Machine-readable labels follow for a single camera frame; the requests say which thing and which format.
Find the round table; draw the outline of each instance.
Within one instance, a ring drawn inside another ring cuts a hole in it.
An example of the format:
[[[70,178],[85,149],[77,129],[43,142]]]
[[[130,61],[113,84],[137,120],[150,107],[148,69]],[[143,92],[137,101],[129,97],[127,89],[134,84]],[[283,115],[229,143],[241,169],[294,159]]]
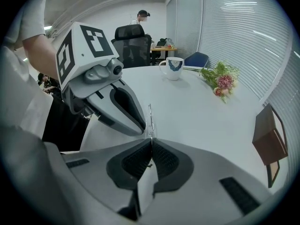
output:
[[[151,104],[154,137],[215,152],[268,187],[266,167],[252,144],[255,117],[263,107],[259,98],[243,84],[239,83],[225,104],[202,77],[187,70],[182,71],[179,80],[170,81],[158,66],[127,68],[123,70],[122,80],[135,92],[145,117]],[[129,137],[97,119],[92,116],[81,151],[145,137],[145,134]],[[272,193],[285,182],[287,161],[281,161],[277,179],[270,189]]]

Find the desk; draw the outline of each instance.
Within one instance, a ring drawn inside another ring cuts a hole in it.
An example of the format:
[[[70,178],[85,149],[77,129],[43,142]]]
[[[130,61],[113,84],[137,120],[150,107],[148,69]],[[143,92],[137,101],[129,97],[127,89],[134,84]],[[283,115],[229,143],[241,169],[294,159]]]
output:
[[[170,48],[170,47],[153,47],[150,49],[150,51],[152,51],[152,65],[155,65],[156,62],[156,52],[157,51],[165,51],[165,58],[168,57],[168,51],[176,51],[177,48]]]
[[[134,67],[124,69],[122,79],[135,92],[145,117],[151,103],[154,137],[217,153],[268,187],[267,169],[252,144],[255,117],[263,107],[243,84],[239,83],[225,104],[202,77],[191,71],[183,70],[179,80],[170,81],[158,66]],[[144,137],[112,130],[93,115],[81,150],[107,148]],[[272,193],[286,179],[287,158],[279,162]]]

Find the mug handle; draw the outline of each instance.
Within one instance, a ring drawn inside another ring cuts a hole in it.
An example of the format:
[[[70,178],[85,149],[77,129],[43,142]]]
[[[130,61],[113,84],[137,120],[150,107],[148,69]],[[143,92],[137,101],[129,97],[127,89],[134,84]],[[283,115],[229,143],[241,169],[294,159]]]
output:
[[[166,60],[164,60],[164,61],[162,61],[162,62],[160,62],[160,63],[159,63],[159,65],[158,65],[158,66],[159,66],[159,70],[160,70],[160,71],[161,71],[161,72],[162,72],[164,75],[167,75],[167,73],[165,73],[163,70],[161,70],[161,67],[160,67],[160,65],[162,65],[163,63],[165,63],[165,64],[166,64],[166,63],[167,63],[167,61],[166,61]]]

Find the flower bouquet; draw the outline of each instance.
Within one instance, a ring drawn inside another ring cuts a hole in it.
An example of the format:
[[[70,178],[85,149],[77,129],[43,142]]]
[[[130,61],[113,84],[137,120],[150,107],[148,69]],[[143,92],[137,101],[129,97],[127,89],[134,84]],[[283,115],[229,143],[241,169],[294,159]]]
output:
[[[238,77],[240,70],[234,66],[227,65],[225,62],[217,62],[214,69],[208,70],[206,68],[187,68],[184,70],[190,70],[198,72],[199,76],[202,75],[207,83],[213,88],[214,94],[220,97],[223,102],[226,103],[226,97],[233,93],[233,88],[238,84]]]

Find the white mug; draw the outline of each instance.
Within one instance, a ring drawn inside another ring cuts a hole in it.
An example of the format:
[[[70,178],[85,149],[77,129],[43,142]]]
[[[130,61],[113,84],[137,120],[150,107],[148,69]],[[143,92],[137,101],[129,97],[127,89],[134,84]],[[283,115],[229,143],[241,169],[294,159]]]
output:
[[[161,69],[161,64],[165,62],[165,71]],[[184,60],[182,58],[168,57],[165,61],[160,62],[159,69],[169,80],[176,81],[182,72]]]

